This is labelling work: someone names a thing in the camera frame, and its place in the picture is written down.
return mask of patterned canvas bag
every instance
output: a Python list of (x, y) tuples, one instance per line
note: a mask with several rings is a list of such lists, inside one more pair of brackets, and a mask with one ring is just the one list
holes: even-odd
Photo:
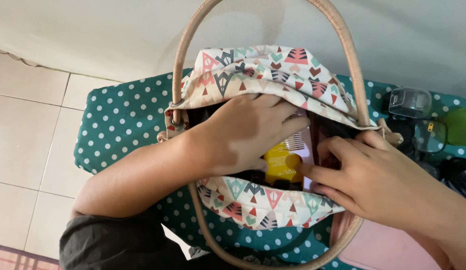
[[(183, 32), (173, 69), (173, 101), (165, 111), (167, 131), (158, 134), (159, 142), (189, 129), (186, 109), (217, 104), (248, 93), (278, 95), (298, 107), (347, 126), (359, 130), (380, 130), (390, 135), (390, 140), (398, 140), (384, 125), (384, 120), (378, 127), (369, 119), (363, 77), (353, 41), (338, 10), (328, 0), (308, 2), (326, 15), (340, 38), (356, 102), (344, 91), (335, 75), (303, 48), (270, 45), (206, 48), (200, 51), (193, 71), (182, 78), (184, 58), (193, 34), (206, 14), (220, 1), (205, 0)], [(234, 177), (201, 179), (189, 184), (188, 188), (208, 245), (222, 259), (244, 269), (258, 269), (259, 265), (229, 255), (216, 243), (206, 225), (201, 203), (218, 215), (252, 230), (285, 226), (308, 228), (332, 213), (344, 211), (324, 196), (274, 189)], [(346, 247), (361, 224), (362, 219), (355, 217), (335, 245), (317, 259), (297, 268), (315, 269), (328, 263)]]

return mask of white tile floor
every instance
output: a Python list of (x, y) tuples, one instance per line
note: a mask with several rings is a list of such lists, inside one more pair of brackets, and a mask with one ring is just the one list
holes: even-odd
[[(74, 197), (91, 177), (73, 159), (86, 97), (113, 84), (0, 54), (0, 245), (58, 259)], [(188, 245), (165, 233), (189, 258)]]

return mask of black cloth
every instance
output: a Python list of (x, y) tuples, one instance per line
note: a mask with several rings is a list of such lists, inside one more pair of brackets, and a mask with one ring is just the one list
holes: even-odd
[(129, 218), (79, 216), (60, 239), (63, 270), (88, 269), (237, 269), (215, 254), (186, 260), (168, 239), (156, 209)]

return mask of hand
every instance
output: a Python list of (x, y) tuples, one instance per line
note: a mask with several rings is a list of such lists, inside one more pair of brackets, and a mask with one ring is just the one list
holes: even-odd
[(267, 163), (260, 157), (310, 125), (307, 117), (286, 120), (296, 111), (276, 95), (241, 95), (184, 135), (205, 176), (265, 170)]
[(356, 140), (328, 138), (318, 152), (322, 160), (336, 156), (341, 169), (300, 164), (300, 172), (323, 184), (314, 191), (380, 224), (433, 237), (458, 212), (450, 203), (466, 201), (373, 131), (360, 133)]

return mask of teal polka dot cloth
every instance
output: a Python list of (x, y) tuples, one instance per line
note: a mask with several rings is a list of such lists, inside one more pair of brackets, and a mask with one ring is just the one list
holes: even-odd
[[(185, 69), (183, 76), (190, 71)], [(345, 90), (353, 94), (350, 77), (337, 77)], [(381, 98), (394, 88), (397, 86), (365, 81), (370, 118), (386, 117), (380, 112)], [(458, 96), (432, 95), (432, 116), (443, 116), (449, 110), (466, 107), (466, 99)], [(170, 101), (171, 73), (91, 91), (74, 150), (76, 166), (97, 174), (134, 149), (157, 143), (157, 134), (166, 130), (163, 112)], [(466, 147), (447, 145), (428, 158), (439, 162), (452, 156), (466, 157)], [(187, 244), (210, 250), (196, 220), (187, 187), (172, 192), (156, 207), (163, 224)], [(207, 208), (203, 213), (212, 235), (224, 248), (247, 246), (285, 264), (305, 263), (328, 249), (332, 216), (308, 229), (286, 227), (252, 231)], [(360, 270), (337, 258), (323, 269)]]

